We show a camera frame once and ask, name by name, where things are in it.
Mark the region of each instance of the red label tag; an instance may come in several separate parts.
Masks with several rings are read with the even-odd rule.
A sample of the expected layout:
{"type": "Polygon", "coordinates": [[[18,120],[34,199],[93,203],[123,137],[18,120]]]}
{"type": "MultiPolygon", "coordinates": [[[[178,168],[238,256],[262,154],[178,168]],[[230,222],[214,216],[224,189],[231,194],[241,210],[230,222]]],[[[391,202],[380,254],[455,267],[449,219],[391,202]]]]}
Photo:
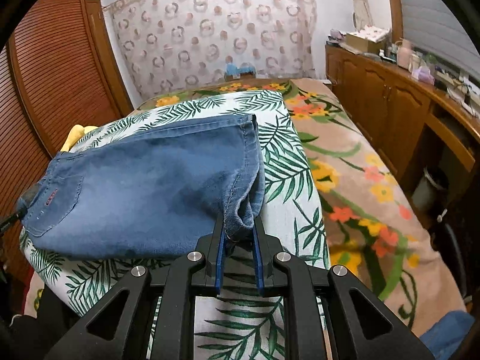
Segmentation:
{"type": "Polygon", "coordinates": [[[52,192],[52,194],[50,195],[49,199],[48,199],[48,200],[46,201],[46,203],[45,203],[46,206],[49,205],[50,203],[52,203],[52,200],[53,200],[53,198],[55,197],[55,195],[57,194],[57,191],[58,191],[58,190],[54,190],[54,191],[52,192]]]}

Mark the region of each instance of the yellow plush toy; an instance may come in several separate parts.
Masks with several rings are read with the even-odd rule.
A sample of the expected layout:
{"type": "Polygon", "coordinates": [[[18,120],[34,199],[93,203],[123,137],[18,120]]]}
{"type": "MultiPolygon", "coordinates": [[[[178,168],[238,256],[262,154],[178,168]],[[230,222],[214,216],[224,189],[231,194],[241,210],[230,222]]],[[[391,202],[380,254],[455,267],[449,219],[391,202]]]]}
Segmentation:
{"type": "Polygon", "coordinates": [[[60,151],[61,152],[69,151],[71,147],[75,145],[81,137],[83,137],[87,132],[95,130],[96,128],[97,127],[95,126],[83,127],[83,126],[80,126],[79,124],[76,124],[71,128],[70,132],[68,133],[67,140],[63,144],[60,151]]]}

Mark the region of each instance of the window blind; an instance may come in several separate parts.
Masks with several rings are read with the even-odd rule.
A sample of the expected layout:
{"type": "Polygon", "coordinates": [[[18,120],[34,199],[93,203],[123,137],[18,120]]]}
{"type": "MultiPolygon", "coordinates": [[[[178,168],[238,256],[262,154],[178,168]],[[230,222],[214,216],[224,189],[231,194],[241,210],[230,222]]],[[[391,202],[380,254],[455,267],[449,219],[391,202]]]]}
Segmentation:
{"type": "Polygon", "coordinates": [[[480,79],[480,55],[442,0],[401,0],[404,38],[480,79]]]}

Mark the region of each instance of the pink bottle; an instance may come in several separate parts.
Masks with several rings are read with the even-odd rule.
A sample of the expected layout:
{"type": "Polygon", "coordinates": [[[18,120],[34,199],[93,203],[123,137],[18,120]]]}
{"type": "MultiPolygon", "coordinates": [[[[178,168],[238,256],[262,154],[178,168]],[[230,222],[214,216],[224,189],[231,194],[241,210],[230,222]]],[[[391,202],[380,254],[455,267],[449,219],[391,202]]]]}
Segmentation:
{"type": "Polygon", "coordinates": [[[406,39],[399,40],[398,42],[395,42],[395,44],[399,42],[402,42],[402,45],[397,52],[397,65],[408,70],[410,59],[412,57],[412,44],[406,39]]]}

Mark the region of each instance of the jeans pocket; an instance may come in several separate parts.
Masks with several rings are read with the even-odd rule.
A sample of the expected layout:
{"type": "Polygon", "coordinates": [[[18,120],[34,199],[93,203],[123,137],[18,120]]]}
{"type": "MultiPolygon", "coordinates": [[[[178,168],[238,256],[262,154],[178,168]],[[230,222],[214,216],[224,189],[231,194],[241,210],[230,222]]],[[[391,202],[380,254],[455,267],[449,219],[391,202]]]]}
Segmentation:
{"type": "Polygon", "coordinates": [[[47,178],[22,223],[27,232],[40,237],[75,207],[82,189],[83,176],[47,178]]]}

